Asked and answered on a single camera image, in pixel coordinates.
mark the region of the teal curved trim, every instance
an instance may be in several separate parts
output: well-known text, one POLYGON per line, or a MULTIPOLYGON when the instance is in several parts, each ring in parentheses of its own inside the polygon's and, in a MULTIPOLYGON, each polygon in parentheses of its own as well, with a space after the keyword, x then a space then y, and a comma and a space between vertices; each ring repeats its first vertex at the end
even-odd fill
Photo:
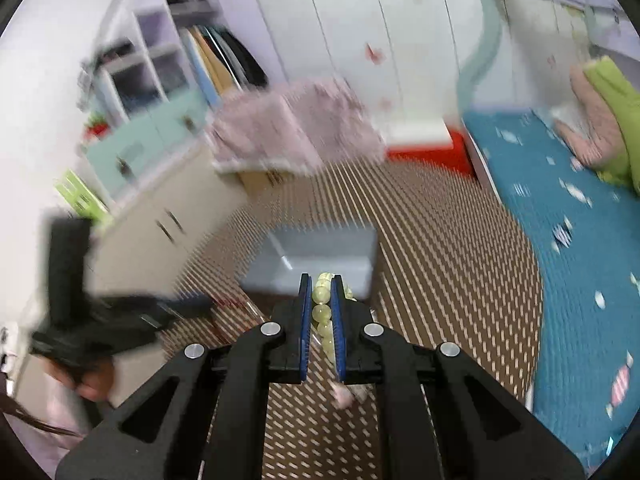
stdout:
POLYGON ((462 115, 471 108, 474 91, 480 80, 491 68, 500 48, 502 23, 500 12, 494 0, 480 0, 482 3, 482 36, 478 48, 460 69, 456 91, 458 109, 462 115))

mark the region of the mattress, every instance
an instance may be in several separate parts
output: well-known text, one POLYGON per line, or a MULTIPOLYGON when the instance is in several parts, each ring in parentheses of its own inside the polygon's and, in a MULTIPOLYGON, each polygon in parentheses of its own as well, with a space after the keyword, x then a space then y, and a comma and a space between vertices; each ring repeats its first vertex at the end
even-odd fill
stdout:
POLYGON ((540 265, 534 414, 593 470, 640 405, 640 201, 582 168, 533 112, 464 121, 540 265))

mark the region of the triangular cutout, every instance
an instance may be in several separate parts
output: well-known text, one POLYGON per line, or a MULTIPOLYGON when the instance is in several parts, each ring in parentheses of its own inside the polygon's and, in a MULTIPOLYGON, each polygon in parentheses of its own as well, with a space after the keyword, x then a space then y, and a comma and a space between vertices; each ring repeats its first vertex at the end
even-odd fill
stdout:
POLYGON ((482 428, 488 440, 500 440, 520 429, 518 419, 476 378, 465 377, 465 386, 480 416, 482 428))
POLYGON ((154 442, 179 382, 177 377, 169 377, 120 425, 122 432, 148 444, 154 442))

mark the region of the lime green object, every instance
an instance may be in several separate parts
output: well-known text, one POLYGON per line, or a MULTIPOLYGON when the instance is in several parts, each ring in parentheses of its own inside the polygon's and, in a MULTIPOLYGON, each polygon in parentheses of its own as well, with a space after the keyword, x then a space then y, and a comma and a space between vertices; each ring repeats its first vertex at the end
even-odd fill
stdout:
POLYGON ((73 171, 68 170, 64 174, 62 180, 56 184, 56 189, 80 216, 91 218, 97 223, 111 219, 105 205, 73 171))
POLYGON ((611 108, 626 146, 598 176, 611 184, 633 186, 640 194, 640 93, 608 56, 586 65, 584 75, 611 108))

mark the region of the cabinet drawer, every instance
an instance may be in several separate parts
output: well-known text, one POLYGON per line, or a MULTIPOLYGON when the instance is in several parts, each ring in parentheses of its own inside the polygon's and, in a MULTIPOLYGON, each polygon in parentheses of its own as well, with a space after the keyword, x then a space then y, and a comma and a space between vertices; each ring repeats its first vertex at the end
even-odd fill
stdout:
POLYGON ((121 173, 123 160, 134 178, 140 177, 164 152, 164 143, 149 115, 123 124, 110 136, 89 146, 86 158, 111 198, 128 185, 121 173))
POLYGON ((193 137, 204 126, 207 103, 199 90, 187 90, 151 113, 166 149, 193 137))

